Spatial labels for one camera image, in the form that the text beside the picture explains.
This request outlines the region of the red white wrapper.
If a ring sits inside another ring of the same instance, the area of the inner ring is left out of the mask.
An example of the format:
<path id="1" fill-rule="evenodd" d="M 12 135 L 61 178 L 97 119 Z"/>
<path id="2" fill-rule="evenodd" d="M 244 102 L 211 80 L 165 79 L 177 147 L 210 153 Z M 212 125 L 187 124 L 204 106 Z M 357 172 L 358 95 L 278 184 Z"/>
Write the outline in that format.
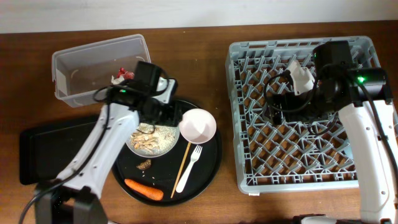
<path id="1" fill-rule="evenodd" d="M 111 83 L 113 85 L 117 85 L 122 83 L 125 80 L 133 80 L 135 74 L 133 72 L 126 71 L 124 68 L 120 68 L 118 71 L 118 74 L 116 75 L 116 78 L 111 77 Z"/>

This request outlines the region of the pink bowl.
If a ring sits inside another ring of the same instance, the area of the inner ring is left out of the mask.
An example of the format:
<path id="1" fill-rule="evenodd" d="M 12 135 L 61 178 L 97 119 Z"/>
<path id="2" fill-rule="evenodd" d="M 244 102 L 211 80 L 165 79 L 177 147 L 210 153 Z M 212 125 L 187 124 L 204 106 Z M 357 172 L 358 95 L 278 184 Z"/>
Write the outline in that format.
<path id="1" fill-rule="evenodd" d="M 203 144 L 216 133 L 216 121 L 211 113 L 195 108 L 186 111 L 178 125 L 180 134 L 190 143 Z"/>

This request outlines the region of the white plastic fork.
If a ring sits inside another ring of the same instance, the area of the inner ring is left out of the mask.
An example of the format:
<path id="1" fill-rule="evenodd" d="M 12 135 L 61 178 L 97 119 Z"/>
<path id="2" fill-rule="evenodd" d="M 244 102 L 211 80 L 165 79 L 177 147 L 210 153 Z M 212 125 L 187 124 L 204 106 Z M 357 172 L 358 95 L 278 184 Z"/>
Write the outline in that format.
<path id="1" fill-rule="evenodd" d="M 187 166 L 187 168 L 185 169 L 182 177 L 180 178 L 178 184 L 177 184 L 177 188 L 176 188 L 176 192 L 177 193 L 181 193 L 183 192 L 185 185 L 187 183 L 187 180 L 189 178 L 189 175 L 191 173 L 191 170 L 193 168 L 194 163 L 196 163 L 197 160 L 199 160 L 201 152 L 202 152 L 203 147 L 202 146 L 196 146 L 194 151 L 191 154 L 190 157 L 190 162 Z"/>

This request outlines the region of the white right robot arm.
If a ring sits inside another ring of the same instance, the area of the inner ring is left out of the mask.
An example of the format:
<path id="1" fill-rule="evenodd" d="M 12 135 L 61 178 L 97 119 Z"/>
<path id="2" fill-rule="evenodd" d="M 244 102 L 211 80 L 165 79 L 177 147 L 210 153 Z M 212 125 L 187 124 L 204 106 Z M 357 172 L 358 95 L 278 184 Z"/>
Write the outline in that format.
<path id="1" fill-rule="evenodd" d="M 397 223 L 397 140 L 389 79 L 380 67 L 359 68 L 348 41 L 315 47 L 316 75 L 288 68 L 281 76 L 293 92 L 263 90 L 271 118 L 313 123 L 334 113 L 347 134 L 361 194 L 363 223 Z"/>

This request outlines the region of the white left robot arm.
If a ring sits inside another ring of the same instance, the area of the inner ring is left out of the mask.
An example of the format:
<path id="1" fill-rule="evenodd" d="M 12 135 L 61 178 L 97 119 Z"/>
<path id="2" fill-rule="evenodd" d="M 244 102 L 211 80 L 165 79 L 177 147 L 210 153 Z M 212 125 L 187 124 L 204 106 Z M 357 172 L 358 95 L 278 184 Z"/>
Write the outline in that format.
<path id="1" fill-rule="evenodd" d="M 179 124 L 182 112 L 172 101 L 177 88 L 164 69 L 143 61 L 134 78 L 101 88 L 103 107 L 90 135 L 55 180 L 37 184 L 19 222 L 34 207 L 36 223 L 109 223 L 100 198 L 114 162 L 141 122 Z"/>

